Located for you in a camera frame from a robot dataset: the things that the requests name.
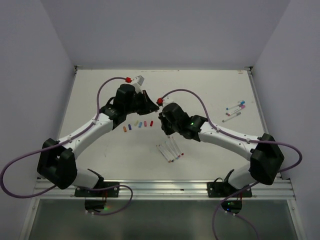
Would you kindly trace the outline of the red capped marker pen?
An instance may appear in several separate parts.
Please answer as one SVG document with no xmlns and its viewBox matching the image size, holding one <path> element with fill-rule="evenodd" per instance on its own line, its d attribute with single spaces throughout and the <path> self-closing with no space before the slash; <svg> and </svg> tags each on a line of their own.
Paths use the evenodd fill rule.
<svg viewBox="0 0 320 240">
<path fill-rule="evenodd" d="M 181 148 L 178 146 L 178 144 L 177 144 L 176 140 L 174 139 L 174 137 L 172 137 L 171 139 L 172 139 L 173 145 L 174 145 L 174 147 L 176 148 L 176 150 L 179 152 L 179 154 L 180 154 L 181 156 L 183 156 L 183 155 L 184 155 L 184 152 L 183 152 L 183 151 L 181 150 Z"/>
</svg>

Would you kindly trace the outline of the pink capped marker pen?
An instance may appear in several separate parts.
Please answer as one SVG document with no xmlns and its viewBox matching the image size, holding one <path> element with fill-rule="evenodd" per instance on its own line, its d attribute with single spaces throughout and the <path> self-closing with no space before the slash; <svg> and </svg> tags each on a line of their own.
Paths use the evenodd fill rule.
<svg viewBox="0 0 320 240">
<path fill-rule="evenodd" d="M 181 157 L 181 153 L 180 153 L 180 151 L 176 148 L 176 145 L 174 144 L 173 139 L 170 138 L 170 139 L 169 139 L 169 142 L 170 142 L 170 144 L 171 144 L 171 146 L 172 146 L 173 151 L 174 151 L 175 154 L 177 155 L 177 157 L 180 158 L 180 157 Z"/>
</svg>

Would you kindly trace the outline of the light blue capped marker pen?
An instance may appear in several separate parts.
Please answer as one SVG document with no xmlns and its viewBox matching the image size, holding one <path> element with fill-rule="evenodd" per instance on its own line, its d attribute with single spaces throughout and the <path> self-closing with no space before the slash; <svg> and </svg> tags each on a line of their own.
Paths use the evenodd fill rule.
<svg viewBox="0 0 320 240">
<path fill-rule="evenodd" d="M 178 159 L 178 157 L 177 157 L 177 155 L 175 154 L 175 152 L 173 151 L 171 145 L 170 145 L 167 141 L 165 141 L 164 144 L 165 144 L 165 147 L 167 148 L 167 150 L 172 154 L 172 156 L 173 156 L 175 159 Z"/>
</svg>

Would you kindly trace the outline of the orange marker pen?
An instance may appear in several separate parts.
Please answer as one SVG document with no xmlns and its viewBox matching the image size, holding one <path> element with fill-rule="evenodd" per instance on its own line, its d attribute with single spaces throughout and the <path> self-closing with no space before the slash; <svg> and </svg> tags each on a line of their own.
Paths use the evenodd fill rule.
<svg viewBox="0 0 320 240">
<path fill-rule="evenodd" d="M 165 151 L 162 149 L 161 145 L 156 145 L 157 149 L 159 150 L 159 152 L 162 154 L 162 156 L 165 158 L 165 160 L 168 163 L 171 163 L 171 159 L 166 155 Z"/>
</svg>

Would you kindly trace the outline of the grey marker pen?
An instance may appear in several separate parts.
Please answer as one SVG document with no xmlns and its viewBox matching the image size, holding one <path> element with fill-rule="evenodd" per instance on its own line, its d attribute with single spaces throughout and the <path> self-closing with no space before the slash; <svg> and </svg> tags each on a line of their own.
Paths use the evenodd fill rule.
<svg viewBox="0 0 320 240">
<path fill-rule="evenodd" d="M 227 121 L 229 121 L 231 119 L 234 119 L 234 118 L 238 117 L 241 114 L 242 114 L 241 112 L 237 112 L 235 114 L 232 114 L 232 115 L 228 116 L 226 119 L 223 119 L 221 122 L 225 123 L 225 122 L 227 122 Z"/>
</svg>

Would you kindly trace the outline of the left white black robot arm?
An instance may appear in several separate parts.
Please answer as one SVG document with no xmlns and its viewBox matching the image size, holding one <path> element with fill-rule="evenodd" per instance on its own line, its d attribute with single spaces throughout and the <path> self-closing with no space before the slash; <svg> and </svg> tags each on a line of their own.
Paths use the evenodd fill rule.
<svg viewBox="0 0 320 240">
<path fill-rule="evenodd" d="M 37 172 L 59 189 L 84 188 L 92 196 L 103 193 L 103 177 L 90 169 L 77 168 L 80 154 L 103 135 L 122 124 L 129 114 L 147 115 L 159 110 L 145 90 L 134 84 L 122 84 L 114 97 L 97 115 L 73 133 L 59 139 L 49 138 L 42 145 Z"/>
</svg>

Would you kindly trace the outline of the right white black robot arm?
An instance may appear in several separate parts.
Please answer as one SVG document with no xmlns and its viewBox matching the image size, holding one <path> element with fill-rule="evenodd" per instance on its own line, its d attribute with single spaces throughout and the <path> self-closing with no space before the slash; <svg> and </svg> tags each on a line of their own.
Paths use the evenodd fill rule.
<svg viewBox="0 0 320 240">
<path fill-rule="evenodd" d="M 228 133 L 219 126 L 211 126 L 209 119 L 200 115 L 189 116 L 175 102 L 163 107 L 158 118 L 166 135 L 178 133 L 188 140 L 213 144 L 229 150 L 248 161 L 232 169 L 223 180 L 223 192 L 235 196 L 242 188 L 255 182 L 270 186 L 280 170 L 284 155 L 269 134 L 247 136 Z"/>
</svg>

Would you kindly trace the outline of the right controller box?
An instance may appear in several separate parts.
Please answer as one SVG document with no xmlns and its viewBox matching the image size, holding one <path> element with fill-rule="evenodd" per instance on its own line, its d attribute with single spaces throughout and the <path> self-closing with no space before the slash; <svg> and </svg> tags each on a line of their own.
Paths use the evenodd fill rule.
<svg viewBox="0 0 320 240">
<path fill-rule="evenodd" d="M 243 203 L 241 200 L 227 200 L 221 204 L 224 211 L 231 214 L 239 214 L 242 210 Z"/>
</svg>

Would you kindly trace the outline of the controller box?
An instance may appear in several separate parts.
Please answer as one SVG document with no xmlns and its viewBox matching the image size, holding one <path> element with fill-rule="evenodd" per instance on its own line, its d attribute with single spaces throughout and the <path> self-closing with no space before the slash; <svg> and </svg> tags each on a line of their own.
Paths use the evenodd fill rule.
<svg viewBox="0 0 320 240">
<path fill-rule="evenodd" d="M 84 208 L 85 210 L 92 214 L 98 216 L 106 216 L 109 213 L 105 211 L 105 207 L 107 205 L 106 200 L 85 200 Z"/>
<path fill-rule="evenodd" d="M 239 214 L 242 210 L 243 203 L 241 200 L 227 200 L 221 204 L 224 211 L 231 214 Z"/>
</svg>

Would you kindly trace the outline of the left controller box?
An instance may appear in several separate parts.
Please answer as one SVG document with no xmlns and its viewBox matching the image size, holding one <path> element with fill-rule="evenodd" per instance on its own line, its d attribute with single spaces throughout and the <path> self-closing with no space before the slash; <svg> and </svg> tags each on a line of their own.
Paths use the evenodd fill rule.
<svg viewBox="0 0 320 240">
<path fill-rule="evenodd" d="M 106 216 L 109 213 L 105 211 L 105 207 L 107 205 L 106 200 L 85 200 L 84 208 L 85 210 L 92 214 L 98 216 Z"/>
</svg>

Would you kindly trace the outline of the aluminium mounting rail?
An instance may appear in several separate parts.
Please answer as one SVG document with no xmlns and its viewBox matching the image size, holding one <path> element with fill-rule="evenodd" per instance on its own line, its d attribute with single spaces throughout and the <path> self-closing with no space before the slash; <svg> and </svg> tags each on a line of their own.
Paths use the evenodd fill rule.
<svg viewBox="0 0 320 240">
<path fill-rule="evenodd" d="M 133 190 L 134 200 L 217 200 L 209 198 L 209 180 L 115 180 Z M 33 193 L 39 193 L 51 187 L 52 184 L 44 179 L 36 181 Z M 76 188 L 54 188 L 40 196 L 42 199 L 68 199 L 75 197 Z M 130 197 L 130 191 L 121 187 L 119 199 Z M 276 179 L 273 185 L 257 184 L 251 187 L 252 197 L 248 200 L 294 200 L 295 193 L 290 180 Z"/>
</svg>

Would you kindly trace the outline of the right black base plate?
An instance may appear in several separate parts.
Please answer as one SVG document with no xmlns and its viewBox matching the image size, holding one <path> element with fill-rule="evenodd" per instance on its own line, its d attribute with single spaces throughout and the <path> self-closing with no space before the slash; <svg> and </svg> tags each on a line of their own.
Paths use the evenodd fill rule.
<svg viewBox="0 0 320 240">
<path fill-rule="evenodd" d="M 227 179 L 218 177 L 214 181 L 206 183 L 206 190 L 209 198 L 225 198 L 238 191 Z"/>
</svg>

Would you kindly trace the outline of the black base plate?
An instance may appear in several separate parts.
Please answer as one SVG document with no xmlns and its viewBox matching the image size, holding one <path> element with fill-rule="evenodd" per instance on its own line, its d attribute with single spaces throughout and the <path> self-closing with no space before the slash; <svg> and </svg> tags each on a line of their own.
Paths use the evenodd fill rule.
<svg viewBox="0 0 320 240">
<path fill-rule="evenodd" d="M 209 198 L 225 198 L 238 191 L 227 179 L 218 177 L 214 181 L 206 183 L 206 190 Z"/>
<path fill-rule="evenodd" d="M 117 198 L 119 196 L 120 183 L 116 181 L 104 181 L 97 188 L 78 187 L 74 196 L 79 198 Z"/>
</svg>

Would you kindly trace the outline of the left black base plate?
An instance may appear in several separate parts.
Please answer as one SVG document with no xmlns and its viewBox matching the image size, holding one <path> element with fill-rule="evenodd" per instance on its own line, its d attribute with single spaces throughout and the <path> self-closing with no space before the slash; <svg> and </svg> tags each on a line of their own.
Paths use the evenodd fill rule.
<svg viewBox="0 0 320 240">
<path fill-rule="evenodd" d="M 79 198 L 117 198 L 119 196 L 120 183 L 116 181 L 104 181 L 97 188 L 78 187 L 74 196 Z"/>
</svg>

